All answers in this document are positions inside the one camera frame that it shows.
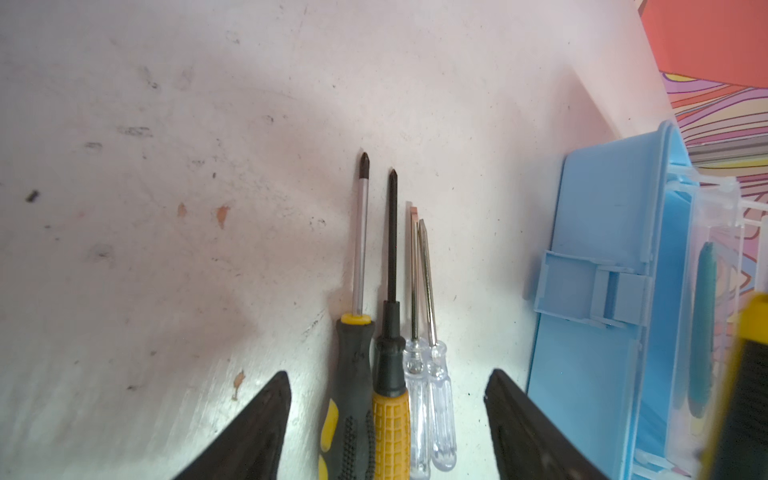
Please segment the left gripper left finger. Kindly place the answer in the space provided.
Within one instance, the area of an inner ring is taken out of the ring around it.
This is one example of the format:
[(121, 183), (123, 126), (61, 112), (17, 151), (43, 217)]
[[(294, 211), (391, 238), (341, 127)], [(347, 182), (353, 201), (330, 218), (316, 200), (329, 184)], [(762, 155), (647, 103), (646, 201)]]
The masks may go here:
[(288, 374), (277, 372), (179, 479), (275, 479), (291, 406)]

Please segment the orange handled screwdriver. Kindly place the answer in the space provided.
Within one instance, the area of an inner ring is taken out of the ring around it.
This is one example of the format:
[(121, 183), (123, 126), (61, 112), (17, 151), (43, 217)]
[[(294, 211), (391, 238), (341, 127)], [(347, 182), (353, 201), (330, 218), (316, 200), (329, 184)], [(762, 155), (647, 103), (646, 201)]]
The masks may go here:
[(380, 334), (375, 342), (373, 418), (376, 479), (410, 475), (410, 407), (403, 369), (405, 339), (401, 335), (397, 299), (398, 175), (391, 170), (387, 192), (387, 270)]

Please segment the yellow black utility knife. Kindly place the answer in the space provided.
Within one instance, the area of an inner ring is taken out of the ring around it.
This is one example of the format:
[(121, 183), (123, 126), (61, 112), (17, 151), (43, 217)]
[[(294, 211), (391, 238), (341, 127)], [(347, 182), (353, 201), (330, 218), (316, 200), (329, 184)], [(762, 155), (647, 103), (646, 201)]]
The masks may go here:
[(767, 295), (741, 312), (700, 479), (767, 477)]

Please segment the teal utility knife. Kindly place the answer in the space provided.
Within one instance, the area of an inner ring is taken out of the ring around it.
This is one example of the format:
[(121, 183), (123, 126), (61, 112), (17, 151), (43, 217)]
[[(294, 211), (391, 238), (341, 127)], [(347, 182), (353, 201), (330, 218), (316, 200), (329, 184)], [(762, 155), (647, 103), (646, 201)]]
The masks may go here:
[(695, 418), (705, 416), (711, 396), (716, 287), (715, 246), (705, 242), (698, 257), (690, 345), (688, 404)]

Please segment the blue plastic tool box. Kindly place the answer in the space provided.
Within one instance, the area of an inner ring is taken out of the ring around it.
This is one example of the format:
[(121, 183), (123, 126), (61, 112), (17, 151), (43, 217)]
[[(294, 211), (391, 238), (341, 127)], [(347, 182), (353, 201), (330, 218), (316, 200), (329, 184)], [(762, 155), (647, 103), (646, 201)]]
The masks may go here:
[(679, 317), (691, 206), (668, 183), (689, 163), (664, 121), (563, 164), (527, 392), (611, 479), (631, 475), (652, 323)]

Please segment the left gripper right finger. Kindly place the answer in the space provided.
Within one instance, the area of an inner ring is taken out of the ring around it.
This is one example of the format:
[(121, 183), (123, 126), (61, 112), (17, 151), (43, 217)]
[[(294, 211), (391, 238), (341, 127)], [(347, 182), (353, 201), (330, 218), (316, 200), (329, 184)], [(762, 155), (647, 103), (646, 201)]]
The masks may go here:
[(502, 479), (607, 479), (504, 371), (490, 375), (484, 403)]

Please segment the black yellow screwdriver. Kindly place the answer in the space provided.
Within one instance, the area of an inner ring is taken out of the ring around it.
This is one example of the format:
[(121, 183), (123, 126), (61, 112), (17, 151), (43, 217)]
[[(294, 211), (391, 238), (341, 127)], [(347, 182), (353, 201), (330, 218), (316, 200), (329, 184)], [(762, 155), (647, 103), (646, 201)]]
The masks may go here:
[(320, 433), (319, 479), (372, 479), (376, 435), (370, 348), (375, 322), (364, 313), (370, 159), (362, 153), (352, 269), (352, 309), (336, 322), (338, 356)]

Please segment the clear handled screwdriver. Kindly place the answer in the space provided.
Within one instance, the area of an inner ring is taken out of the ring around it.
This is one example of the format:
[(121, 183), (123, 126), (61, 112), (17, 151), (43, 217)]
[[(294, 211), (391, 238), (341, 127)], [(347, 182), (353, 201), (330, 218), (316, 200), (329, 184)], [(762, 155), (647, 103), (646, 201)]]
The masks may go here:
[(431, 460), (440, 471), (448, 472), (457, 464), (457, 438), (451, 377), (447, 366), (447, 346), (438, 339), (435, 293), (432, 280), (428, 230), (424, 219), (417, 224), (422, 261), (425, 313), (428, 339), (427, 377), (430, 391)]
[(410, 405), (410, 478), (429, 479), (429, 407), (426, 380), (425, 346), (419, 335), (419, 247), (417, 238), (418, 209), (408, 206), (408, 286), (410, 292), (411, 335), (406, 341), (403, 367)]

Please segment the clear tool box lid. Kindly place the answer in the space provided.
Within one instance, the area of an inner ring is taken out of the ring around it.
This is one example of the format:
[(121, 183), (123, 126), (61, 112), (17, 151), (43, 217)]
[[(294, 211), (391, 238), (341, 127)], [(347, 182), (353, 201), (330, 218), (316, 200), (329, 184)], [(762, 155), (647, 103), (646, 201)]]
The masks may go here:
[(734, 177), (669, 170), (631, 479), (699, 472), (740, 310), (767, 288), (766, 200)]

